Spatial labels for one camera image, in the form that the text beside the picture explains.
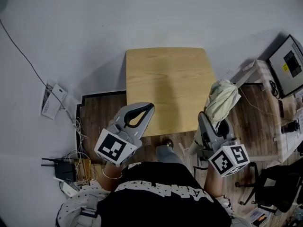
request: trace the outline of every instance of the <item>shoe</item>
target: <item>shoe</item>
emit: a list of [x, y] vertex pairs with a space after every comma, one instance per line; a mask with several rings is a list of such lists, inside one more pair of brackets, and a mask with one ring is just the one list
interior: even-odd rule
[[162, 145], [174, 148], [174, 142], [172, 142], [171, 139], [165, 139], [164, 141], [162, 141]]

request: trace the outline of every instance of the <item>light wood tabletop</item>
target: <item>light wood tabletop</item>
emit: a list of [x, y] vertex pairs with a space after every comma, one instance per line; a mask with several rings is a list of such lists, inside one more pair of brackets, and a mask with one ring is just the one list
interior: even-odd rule
[[194, 131], [216, 81], [204, 49], [147, 48], [126, 52], [127, 104], [150, 102], [144, 136]]

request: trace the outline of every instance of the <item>jeans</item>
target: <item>jeans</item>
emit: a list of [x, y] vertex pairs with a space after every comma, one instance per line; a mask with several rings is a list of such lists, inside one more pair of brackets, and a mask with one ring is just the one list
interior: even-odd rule
[[183, 164], [182, 160], [176, 155], [173, 149], [169, 146], [158, 146], [156, 148], [157, 160], [163, 163], [180, 163]]

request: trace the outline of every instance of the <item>person's arm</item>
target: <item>person's arm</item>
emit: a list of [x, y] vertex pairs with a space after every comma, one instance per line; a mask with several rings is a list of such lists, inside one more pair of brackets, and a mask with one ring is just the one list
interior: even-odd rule
[[208, 164], [204, 190], [215, 198], [223, 196], [223, 178], [210, 163]]
[[107, 191], [115, 190], [119, 184], [119, 177], [122, 175], [122, 169], [122, 166], [116, 167], [113, 164], [107, 162], [106, 166], [104, 167], [104, 173], [107, 177], [102, 172], [101, 176], [98, 178], [98, 183], [101, 185], [101, 187], [103, 187], [103, 189]]

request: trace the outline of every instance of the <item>white box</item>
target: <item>white box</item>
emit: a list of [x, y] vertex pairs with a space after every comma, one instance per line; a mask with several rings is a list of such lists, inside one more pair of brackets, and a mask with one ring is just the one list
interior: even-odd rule
[[119, 167], [129, 159], [138, 148], [121, 139], [116, 134], [103, 129], [96, 143], [94, 151], [102, 159]]
[[244, 145], [232, 145], [222, 146], [209, 158], [209, 162], [222, 177], [238, 172], [250, 159]]
[[52, 89], [52, 93], [50, 93], [46, 103], [44, 104], [41, 115], [54, 120], [66, 95], [67, 92], [56, 84]]

